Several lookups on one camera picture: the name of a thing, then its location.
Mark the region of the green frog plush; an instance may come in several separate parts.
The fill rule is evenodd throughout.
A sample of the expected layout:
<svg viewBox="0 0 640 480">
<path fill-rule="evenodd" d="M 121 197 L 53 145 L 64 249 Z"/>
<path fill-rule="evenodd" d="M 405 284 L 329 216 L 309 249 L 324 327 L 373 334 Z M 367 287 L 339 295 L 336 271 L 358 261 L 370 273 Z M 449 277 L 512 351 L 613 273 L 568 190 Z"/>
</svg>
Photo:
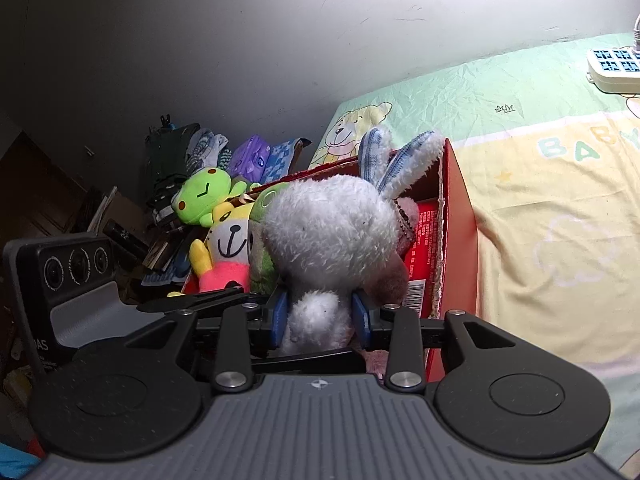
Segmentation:
<svg viewBox="0 0 640 480">
<path fill-rule="evenodd" d="M 226 170 L 204 167 L 183 183 L 172 199 L 171 207 L 183 223 L 210 228 L 214 223 L 215 207 L 246 190 L 247 183 L 233 183 Z"/>
</svg>

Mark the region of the yellow tiger plush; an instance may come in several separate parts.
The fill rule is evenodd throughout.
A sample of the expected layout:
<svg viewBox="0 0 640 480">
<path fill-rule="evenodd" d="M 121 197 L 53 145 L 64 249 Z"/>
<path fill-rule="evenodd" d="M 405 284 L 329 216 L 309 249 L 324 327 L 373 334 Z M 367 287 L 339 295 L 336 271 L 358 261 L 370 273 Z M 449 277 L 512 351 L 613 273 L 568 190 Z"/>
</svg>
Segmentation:
<svg viewBox="0 0 640 480">
<path fill-rule="evenodd" d="M 206 239 L 191 243 L 192 270 L 180 292 L 169 297 L 214 292 L 241 286 L 250 291 L 250 196 L 227 200 L 213 209 L 213 224 Z"/>
</svg>

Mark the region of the mauve teddy bear plush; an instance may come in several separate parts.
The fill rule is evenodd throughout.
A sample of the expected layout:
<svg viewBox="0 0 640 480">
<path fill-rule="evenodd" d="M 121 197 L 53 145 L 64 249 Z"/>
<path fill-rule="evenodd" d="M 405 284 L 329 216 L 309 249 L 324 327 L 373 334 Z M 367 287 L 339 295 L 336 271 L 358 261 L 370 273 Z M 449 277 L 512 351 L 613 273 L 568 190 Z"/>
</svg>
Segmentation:
<svg viewBox="0 0 640 480">
<path fill-rule="evenodd" d="M 410 197 L 399 197 L 394 204 L 398 226 L 396 252 L 390 257 L 386 269 L 366 288 L 367 294 L 378 304 L 402 304 L 409 287 L 404 257 L 416 241 L 420 211 Z"/>
</svg>

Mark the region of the white plush rabbit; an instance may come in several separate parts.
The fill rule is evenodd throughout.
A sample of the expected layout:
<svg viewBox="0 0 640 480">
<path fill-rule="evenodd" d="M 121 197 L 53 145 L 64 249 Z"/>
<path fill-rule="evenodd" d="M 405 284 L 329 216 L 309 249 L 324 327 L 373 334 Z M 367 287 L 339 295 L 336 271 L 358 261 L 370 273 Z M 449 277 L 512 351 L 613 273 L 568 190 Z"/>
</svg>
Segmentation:
<svg viewBox="0 0 640 480">
<path fill-rule="evenodd" d="M 425 131 L 398 151 L 370 129 L 354 176 L 291 182 L 270 203 L 262 239 L 291 285 L 281 356 L 335 350 L 352 339 L 352 293 L 372 285 L 396 252 L 394 201 L 442 154 L 445 139 Z"/>
</svg>

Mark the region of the pile of folded clothes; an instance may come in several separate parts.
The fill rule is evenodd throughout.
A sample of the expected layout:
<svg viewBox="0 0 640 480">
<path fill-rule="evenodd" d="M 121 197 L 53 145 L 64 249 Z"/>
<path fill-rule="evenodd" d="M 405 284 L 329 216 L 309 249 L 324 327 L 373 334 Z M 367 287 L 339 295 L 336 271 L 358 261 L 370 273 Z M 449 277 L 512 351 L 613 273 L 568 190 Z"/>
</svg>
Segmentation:
<svg viewBox="0 0 640 480">
<path fill-rule="evenodd" d="M 217 167 L 218 158 L 229 140 L 220 133 L 214 133 L 209 128 L 199 128 L 189 141 L 184 156 L 186 173 L 190 176 L 204 167 Z"/>
</svg>

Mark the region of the red cardboard box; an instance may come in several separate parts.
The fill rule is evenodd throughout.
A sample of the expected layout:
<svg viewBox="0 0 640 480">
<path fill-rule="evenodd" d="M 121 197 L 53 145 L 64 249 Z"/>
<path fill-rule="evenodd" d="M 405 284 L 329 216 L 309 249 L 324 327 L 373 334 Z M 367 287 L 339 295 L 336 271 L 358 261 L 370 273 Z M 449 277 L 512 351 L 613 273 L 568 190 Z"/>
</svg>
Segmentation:
<svg viewBox="0 0 640 480">
<path fill-rule="evenodd" d="M 248 229 L 248 263 L 225 263 L 216 275 L 216 287 L 221 280 L 243 284 L 249 292 L 270 294 L 276 287 L 277 271 L 270 253 L 258 238 L 268 200 L 285 185 L 305 180 L 319 180 L 339 174 L 353 176 L 356 159 L 290 174 L 280 180 L 263 184 L 248 193 L 245 200 L 253 206 L 241 222 Z M 416 224 L 414 240 L 402 253 L 408 270 L 409 291 L 404 297 L 408 307 L 421 318 L 442 318 L 454 308 L 474 312 L 477 296 L 477 235 L 474 212 L 466 192 L 454 149 L 449 141 L 442 142 L 442 154 L 437 162 L 420 175 L 420 179 L 404 196 L 416 202 L 418 211 L 408 214 Z"/>
</svg>

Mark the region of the green plush toy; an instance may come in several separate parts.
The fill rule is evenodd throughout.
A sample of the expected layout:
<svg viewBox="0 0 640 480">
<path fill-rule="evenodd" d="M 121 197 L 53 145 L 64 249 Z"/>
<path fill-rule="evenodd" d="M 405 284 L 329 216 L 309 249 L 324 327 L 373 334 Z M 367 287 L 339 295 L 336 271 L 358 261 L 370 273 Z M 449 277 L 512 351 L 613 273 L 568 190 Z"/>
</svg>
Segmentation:
<svg viewBox="0 0 640 480">
<path fill-rule="evenodd" d="M 263 190 L 253 203 L 248 219 L 250 243 L 250 291 L 270 295 L 276 287 L 278 272 L 262 239 L 262 224 L 270 203 L 288 186 L 280 182 Z"/>
</svg>

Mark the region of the purple toy case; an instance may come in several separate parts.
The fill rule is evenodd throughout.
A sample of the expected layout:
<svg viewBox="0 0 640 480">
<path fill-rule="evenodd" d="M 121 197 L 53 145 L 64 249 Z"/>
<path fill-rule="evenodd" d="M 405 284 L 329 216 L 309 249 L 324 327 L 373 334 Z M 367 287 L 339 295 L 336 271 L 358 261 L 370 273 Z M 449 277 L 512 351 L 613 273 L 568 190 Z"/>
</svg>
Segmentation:
<svg viewBox="0 0 640 480">
<path fill-rule="evenodd" d="M 261 136 L 251 136 L 233 152 L 227 172 L 232 179 L 259 183 L 270 152 L 271 146 Z"/>
</svg>

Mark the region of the bear print bed sheet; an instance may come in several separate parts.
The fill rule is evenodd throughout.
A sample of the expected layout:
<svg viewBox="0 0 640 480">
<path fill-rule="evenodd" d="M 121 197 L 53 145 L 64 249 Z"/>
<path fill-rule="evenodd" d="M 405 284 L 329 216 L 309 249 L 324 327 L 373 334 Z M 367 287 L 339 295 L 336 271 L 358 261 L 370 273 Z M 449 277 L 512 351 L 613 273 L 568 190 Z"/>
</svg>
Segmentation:
<svg viewBox="0 0 640 480">
<path fill-rule="evenodd" d="M 480 314 L 585 367 L 612 416 L 598 451 L 639 472 L 639 99 L 601 92 L 592 50 L 611 34 L 484 58 L 340 104 L 397 144 L 435 130 L 454 147 L 475 212 Z"/>
</svg>

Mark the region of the white power strip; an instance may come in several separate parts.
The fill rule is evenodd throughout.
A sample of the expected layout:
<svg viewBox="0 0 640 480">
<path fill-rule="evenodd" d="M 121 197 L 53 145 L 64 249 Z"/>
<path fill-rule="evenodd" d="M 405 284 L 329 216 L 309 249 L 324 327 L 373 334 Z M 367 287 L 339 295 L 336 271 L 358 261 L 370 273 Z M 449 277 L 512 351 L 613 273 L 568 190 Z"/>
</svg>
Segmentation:
<svg viewBox="0 0 640 480">
<path fill-rule="evenodd" d="M 638 94 L 640 55 L 632 47 L 594 49 L 587 54 L 589 80 L 604 93 Z"/>
</svg>

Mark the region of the blue checkered cloth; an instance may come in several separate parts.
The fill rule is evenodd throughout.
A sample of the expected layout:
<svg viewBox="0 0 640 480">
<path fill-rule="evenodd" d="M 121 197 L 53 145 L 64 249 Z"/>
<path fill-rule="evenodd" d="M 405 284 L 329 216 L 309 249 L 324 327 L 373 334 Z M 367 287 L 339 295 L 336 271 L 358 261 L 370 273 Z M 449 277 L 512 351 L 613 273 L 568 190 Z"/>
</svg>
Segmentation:
<svg viewBox="0 0 640 480">
<path fill-rule="evenodd" d="M 268 184 L 286 177 L 297 162 L 300 153 L 310 144 L 305 138 L 284 141 L 271 148 L 261 184 Z"/>
</svg>

